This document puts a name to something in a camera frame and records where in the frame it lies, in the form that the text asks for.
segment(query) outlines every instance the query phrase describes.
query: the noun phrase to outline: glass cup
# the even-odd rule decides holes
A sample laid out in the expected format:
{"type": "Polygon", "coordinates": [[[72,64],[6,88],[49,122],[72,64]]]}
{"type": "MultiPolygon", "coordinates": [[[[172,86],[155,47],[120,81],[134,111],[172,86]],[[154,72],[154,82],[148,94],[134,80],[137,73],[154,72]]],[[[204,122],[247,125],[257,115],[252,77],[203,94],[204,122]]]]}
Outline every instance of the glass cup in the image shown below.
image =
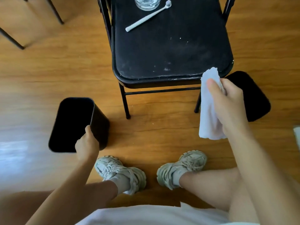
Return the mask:
{"type": "Polygon", "coordinates": [[[135,3],[141,10],[151,11],[159,6],[160,0],[135,0],[135,3]]]}

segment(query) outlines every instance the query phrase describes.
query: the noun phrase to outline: chair frame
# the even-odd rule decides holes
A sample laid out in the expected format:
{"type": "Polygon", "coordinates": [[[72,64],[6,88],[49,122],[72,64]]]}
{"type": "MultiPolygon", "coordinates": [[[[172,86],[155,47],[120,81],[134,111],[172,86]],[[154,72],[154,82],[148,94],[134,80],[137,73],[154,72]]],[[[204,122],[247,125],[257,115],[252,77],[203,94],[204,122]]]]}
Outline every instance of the chair frame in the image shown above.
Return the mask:
{"type": "MultiPolygon", "coordinates": [[[[59,21],[59,23],[61,25],[64,24],[64,22],[62,21],[60,15],[58,14],[58,11],[56,10],[55,6],[53,5],[51,0],[46,0],[48,2],[48,4],[50,5],[53,13],[55,14],[57,20],[59,21]]],[[[25,47],[22,46],[20,43],[18,43],[13,37],[11,37],[6,31],[4,31],[2,28],[0,28],[0,34],[2,34],[5,38],[7,38],[9,41],[11,41],[14,45],[16,45],[18,48],[20,48],[21,50],[24,50],[25,47]]]]}
{"type": "MultiPolygon", "coordinates": [[[[222,14],[222,18],[224,19],[225,23],[227,23],[231,8],[234,5],[235,0],[227,0],[225,4],[225,8],[222,14]]],[[[105,28],[107,31],[107,36],[108,36],[108,41],[110,44],[110,48],[112,49],[112,25],[110,21],[110,16],[111,15],[111,0],[98,0],[98,4],[100,7],[100,12],[102,13],[105,28]]],[[[232,69],[233,63],[228,67],[229,71],[232,69]]],[[[186,87],[186,88],[174,88],[174,89],[162,89],[162,90],[147,90],[147,91],[134,91],[134,92],[125,92],[124,85],[121,84],[119,81],[119,86],[120,86],[120,91],[122,95],[122,100],[123,100],[123,105],[124,105],[124,110],[126,114],[126,119],[130,119],[130,113],[128,109],[128,104],[127,104],[127,95],[136,95],[136,94],[149,94],[149,93],[160,93],[160,92],[171,92],[171,91],[185,91],[185,90],[199,90],[201,87],[186,87]]],[[[198,113],[199,108],[201,104],[201,93],[199,93],[196,107],[194,112],[198,113]]]]}

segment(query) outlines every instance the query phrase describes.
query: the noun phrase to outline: person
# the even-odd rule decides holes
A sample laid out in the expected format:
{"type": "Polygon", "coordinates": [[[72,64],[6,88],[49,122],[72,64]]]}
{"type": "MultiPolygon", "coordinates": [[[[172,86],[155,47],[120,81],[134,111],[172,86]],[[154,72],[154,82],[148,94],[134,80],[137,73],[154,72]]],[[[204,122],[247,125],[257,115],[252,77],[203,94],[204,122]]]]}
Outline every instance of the person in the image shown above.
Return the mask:
{"type": "Polygon", "coordinates": [[[208,79],[214,107],[232,147],[237,167],[201,171],[206,156],[200,151],[183,154],[178,162],[157,171],[160,185],[184,188],[215,209],[138,205],[105,208],[120,193],[134,194],[146,185],[138,168],[127,168],[112,156],[98,160],[99,143],[89,126],[75,145],[78,164],[54,191],[20,192],[0,201],[0,221],[5,225],[185,224],[213,225],[231,222],[262,225],[300,224],[300,186],[277,168],[254,138],[245,113],[242,90],[221,79],[227,92],[208,79]],[[95,166],[103,177],[86,184],[95,166]]]}

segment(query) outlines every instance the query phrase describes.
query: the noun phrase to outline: white towel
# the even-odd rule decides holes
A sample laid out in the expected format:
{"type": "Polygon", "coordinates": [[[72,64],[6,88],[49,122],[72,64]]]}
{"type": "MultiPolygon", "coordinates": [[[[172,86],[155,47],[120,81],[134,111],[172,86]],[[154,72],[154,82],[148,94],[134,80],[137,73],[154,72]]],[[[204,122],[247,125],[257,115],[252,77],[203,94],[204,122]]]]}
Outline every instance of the white towel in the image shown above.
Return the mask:
{"type": "Polygon", "coordinates": [[[218,74],[218,69],[213,67],[205,71],[201,78],[201,110],[199,136],[202,138],[209,138],[211,140],[219,140],[226,138],[226,136],[223,133],[223,125],[217,118],[212,95],[210,94],[206,85],[206,81],[209,78],[212,78],[219,85],[223,94],[225,94],[225,90],[218,74]]]}

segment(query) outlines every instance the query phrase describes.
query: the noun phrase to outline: white sneaker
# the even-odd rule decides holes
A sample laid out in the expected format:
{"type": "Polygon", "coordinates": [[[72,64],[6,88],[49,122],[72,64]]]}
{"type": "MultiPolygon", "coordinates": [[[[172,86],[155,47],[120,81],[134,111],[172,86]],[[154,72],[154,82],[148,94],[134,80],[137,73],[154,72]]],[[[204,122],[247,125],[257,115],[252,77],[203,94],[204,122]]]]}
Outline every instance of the white sneaker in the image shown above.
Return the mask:
{"type": "Polygon", "coordinates": [[[146,186],[145,173],[136,167],[125,167],[122,162],[113,156],[104,156],[96,160],[95,169],[97,173],[106,181],[116,174],[125,175],[130,179],[130,189],[124,193],[132,195],[141,191],[146,186]]]}
{"type": "Polygon", "coordinates": [[[161,186],[166,186],[169,189],[178,188],[178,185],[174,185],[172,182],[172,174],[182,168],[186,168],[188,171],[201,171],[207,161],[206,155],[198,150],[188,151],[184,153],[178,162],[169,162],[161,166],[157,170],[157,181],[161,186]]]}

